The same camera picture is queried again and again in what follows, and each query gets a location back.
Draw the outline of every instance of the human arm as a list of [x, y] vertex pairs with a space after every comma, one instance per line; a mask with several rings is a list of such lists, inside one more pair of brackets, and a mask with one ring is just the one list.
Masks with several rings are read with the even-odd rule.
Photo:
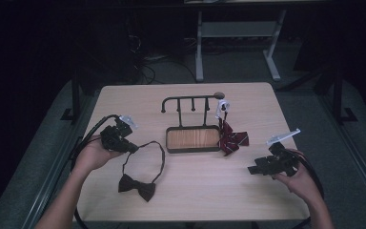
[[93, 136], [91, 142], [79, 154], [59, 195], [37, 222], [35, 228], [71, 228], [73, 213], [85, 179], [91, 171], [120, 155], [122, 154], [103, 149], [99, 137]]
[[301, 163], [298, 164], [297, 172], [292, 177], [282, 174], [273, 175], [273, 178], [284, 183], [290, 192], [302, 198], [308, 206], [312, 228], [314, 229], [333, 229], [329, 209], [317, 189], [314, 180], [311, 178], [307, 169]]

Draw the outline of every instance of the wooden tray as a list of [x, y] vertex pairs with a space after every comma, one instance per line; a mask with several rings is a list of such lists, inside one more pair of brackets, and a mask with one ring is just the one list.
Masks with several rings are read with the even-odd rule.
[[170, 127], [166, 130], [166, 148], [169, 153], [219, 151], [219, 127]]

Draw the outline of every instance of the white metal stand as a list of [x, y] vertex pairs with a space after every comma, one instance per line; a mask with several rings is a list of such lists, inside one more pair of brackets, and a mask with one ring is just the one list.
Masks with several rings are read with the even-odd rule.
[[275, 44], [281, 32], [286, 10], [282, 10], [276, 21], [261, 22], [203, 22], [202, 12], [198, 13], [197, 52], [195, 54], [195, 79], [204, 81], [203, 59], [201, 55], [202, 37], [250, 37], [271, 36], [272, 43], [268, 50], [263, 51], [270, 73], [274, 81], [280, 80], [280, 75], [273, 61]]

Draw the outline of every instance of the dark red bow tie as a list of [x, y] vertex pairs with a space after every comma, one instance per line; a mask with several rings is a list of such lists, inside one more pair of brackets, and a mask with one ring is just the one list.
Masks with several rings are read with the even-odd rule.
[[220, 139], [218, 141], [219, 149], [225, 152], [225, 156], [237, 151], [239, 146], [249, 146], [249, 137], [247, 132], [234, 133], [231, 126], [222, 118], [219, 118]]
[[131, 189], [136, 189], [139, 196], [148, 202], [155, 194], [155, 186], [155, 183], [142, 183], [124, 174], [118, 182], [118, 192], [128, 192]]

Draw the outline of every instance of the human hand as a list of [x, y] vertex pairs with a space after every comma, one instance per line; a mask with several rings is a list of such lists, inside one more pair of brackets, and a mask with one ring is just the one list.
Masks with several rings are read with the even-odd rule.
[[104, 166], [110, 159], [121, 155], [123, 154], [104, 149], [100, 136], [94, 135], [76, 159], [73, 170], [82, 171], [88, 174], [91, 171]]
[[[290, 151], [304, 157], [302, 152], [298, 150], [291, 149]], [[272, 177], [285, 184], [290, 192], [295, 193], [297, 196], [304, 199], [307, 204], [322, 200], [322, 196], [317, 189], [314, 180], [302, 163], [298, 163], [297, 172], [292, 177], [287, 177], [282, 174], [276, 174]]]

